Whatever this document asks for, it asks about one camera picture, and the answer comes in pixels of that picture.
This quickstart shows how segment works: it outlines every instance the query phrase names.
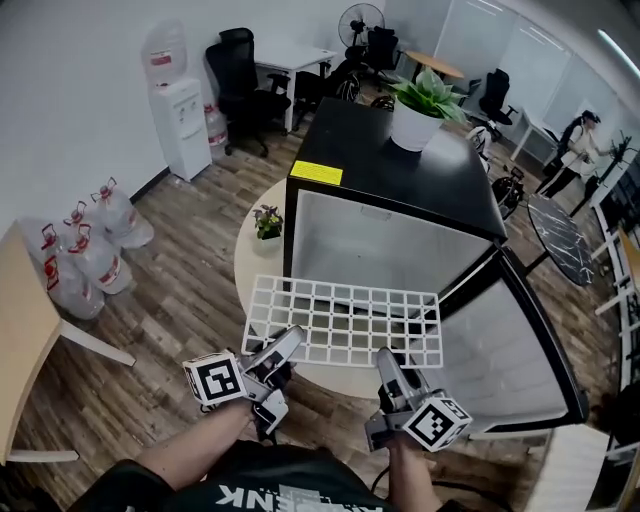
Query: round table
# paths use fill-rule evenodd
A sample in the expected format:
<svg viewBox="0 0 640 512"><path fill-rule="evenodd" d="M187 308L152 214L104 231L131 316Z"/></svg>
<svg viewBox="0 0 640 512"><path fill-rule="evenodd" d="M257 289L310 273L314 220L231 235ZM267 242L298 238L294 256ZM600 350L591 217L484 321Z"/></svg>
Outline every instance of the round table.
<svg viewBox="0 0 640 512"><path fill-rule="evenodd" d="M531 224L545 252L527 267L527 274L547 257L571 282L586 286L593 282L591 255L584 235L558 203L541 195L532 195L527 205Z"/></svg>
<svg viewBox="0 0 640 512"><path fill-rule="evenodd" d="M433 69L436 73L441 75L452 76L453 78L464 78L464 73L459 69L454 68L453 66L443 62L435 57L430 57L429 55L425 55L424 53L414 52L412 50L407 50L404 52L407 57L417 62L416 70L413 73L412 81L416 81L416 77L422 71L422 66L427 66Z"/></svg>
<svg viewBox="0 0 640 512"><path fill-rule="evenodd" d="M240 304L245 314L249 313L251 295L257 274L282 276L284 249L282 244L278 252L261 256L254 251L256 238L253 210L260 205L277 206L284 217L285 230L287 217L284 210L286 180L279 181L267 190L251 207L240 227L236 250L233 257L233 271ZM375 368L344 368L298 363L296 373L330 391L358 398L378 399L378 388L382 384L380 374Z"/></svg>

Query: black office chair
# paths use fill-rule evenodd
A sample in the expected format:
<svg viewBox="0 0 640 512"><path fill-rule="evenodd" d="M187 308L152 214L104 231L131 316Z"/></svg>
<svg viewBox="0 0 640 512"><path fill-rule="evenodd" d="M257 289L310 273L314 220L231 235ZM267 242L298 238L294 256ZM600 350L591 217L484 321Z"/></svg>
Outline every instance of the black office chair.
<svg viewBox="0 0 640 512"><path fill-rule="evenodd" d="M378 91L382 90L380 72L394 71L400 60L400 52L396 50L398 38L394 34L394 30L380 27L369 30L369 45L362 61L373 70L373 82L378 86Z"/></svg>
<svg viewBox="0 0 640 512"><path fill-rule="evenodd" d="M288 78L268 75L274 80L271 91L258 89L253 51L253 33L237 28L221 32L220 42L207 48L205 56L220 86L220 111L229 124L250 132L262 146L260 156L267 157L269 149L260 131L291 105L286 96L277 94L278 88L286 88ZM231 146L226 153L231 154Z"/></svg>
<svg viewBox="0 0 640 512"><path fill-rule="evenodd" d="M328 77L331 65L320 63L320 75L300 71L296 75L296 109L298 115L293 131L298 131L300 123L309 112L316 110L322 98L338 98L355 103L360 96L360 81L357 73L365 71L367 66L357 61L345 60Z"/></svg>
<svg viewBox="0 0 640 512"><path fill-rule="evenodd" d="M463 89L462 87L457 87L455 85L453 86L453 89L452 89L453 92L456 92L458 94L464 94L464 98L460 98L460 101L458 101L459 107L464 105L464 102L467 100L467 98L471 98L471 96L473 96L473 93L475 93L478 90L481 83L482 83L482 78L476 78L475 80L471 80L469 82L469 88L466 90Z"/></svg>
<svg viewBox="0 0 640 512"><path fill-rule="evenodd" d="M513 124L513 121L509 118L511 113L518 113L511 105L509 105L509 111L506 114L502 111L502 104L507 96L509 87L509 75L501 69L496 69L493 73L487 74L487 88L479 102L480 108L491 121L507 126ZM498 129L495 131L498 135L496 140L498 140L502 137L502 133Z"/></svg>

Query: white grid rack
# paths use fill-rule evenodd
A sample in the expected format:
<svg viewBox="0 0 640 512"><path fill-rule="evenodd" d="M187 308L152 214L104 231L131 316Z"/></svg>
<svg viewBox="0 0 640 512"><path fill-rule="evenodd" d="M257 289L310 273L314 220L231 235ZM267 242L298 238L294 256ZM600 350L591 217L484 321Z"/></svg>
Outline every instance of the white grid rack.
<svg viewBox="0 0 640 512"><path fill-rule="evenodd" d="M443 366L434 293L256 276L242 353L262 350L293 325L307 334L293 362L374 368L375 354L388 347L402 368Z"/></svg>

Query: yellow label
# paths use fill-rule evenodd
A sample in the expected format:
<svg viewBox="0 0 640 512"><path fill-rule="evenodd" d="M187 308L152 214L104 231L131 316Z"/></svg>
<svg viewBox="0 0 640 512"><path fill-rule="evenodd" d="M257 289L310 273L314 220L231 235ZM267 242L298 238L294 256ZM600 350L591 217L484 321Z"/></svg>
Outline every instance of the yellow label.
<svg viewBox="0 0 640 512"><path fill-rule="evenodd" d="M321 183L328 183L329 185L340 185L340 181L342 180L342 169L297 160L296 163L293 164L291 176L320 181Z"/></svg>

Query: wooden floor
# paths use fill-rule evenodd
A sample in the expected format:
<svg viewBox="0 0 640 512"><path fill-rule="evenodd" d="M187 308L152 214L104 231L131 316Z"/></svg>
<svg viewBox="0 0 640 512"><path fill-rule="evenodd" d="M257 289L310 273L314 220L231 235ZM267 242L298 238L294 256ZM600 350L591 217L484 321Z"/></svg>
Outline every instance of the wooden floor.
<svg viewBox="0 0 640 512"><path fill-rule="evenodd" d="M120 366L60 340L38 377L20 421L14 448L74 448L80 460L65 464L13 464L30 482L45 488L68 507L102 472L122 458L180 432L200 417L180 363L224 347L237 350L245 315L234 285L235 239L254 201L284 178L300 146L299 134L271 135L268 159L257 157L251 142L187 184L168 176L137 204L154 225L149 246L127 251L136 281L110 297L99 318L85 327L137 358ZM494 146L491 178L502 175L508 150ZM530 168L539 164L527 164ZM526 190L538 180L525 179ZM572 184L559 198L569 208L579 199ZM589 243L600 243L594 215L577 218ZM525 264L541 251L525 208L509 219L509 244ZM547 309L580 384L591 403L615 387L617 320L595 318L593 311L611 292L596 275L593 286L577 288L550 260L530 276ZM369 454L364 421L373 402L330 393L296 377L291 382L290 413L281 442L326 446L370 484L387 464L386 454ZM540 444L533 439L529 444ZM539 460L522 441L464 442L437 455L434 477L464 482L505 496L522 509L535 480ZM379 489L384 495L386 481ZM468 493L447 491L478 510L491 510Z"/></svg>

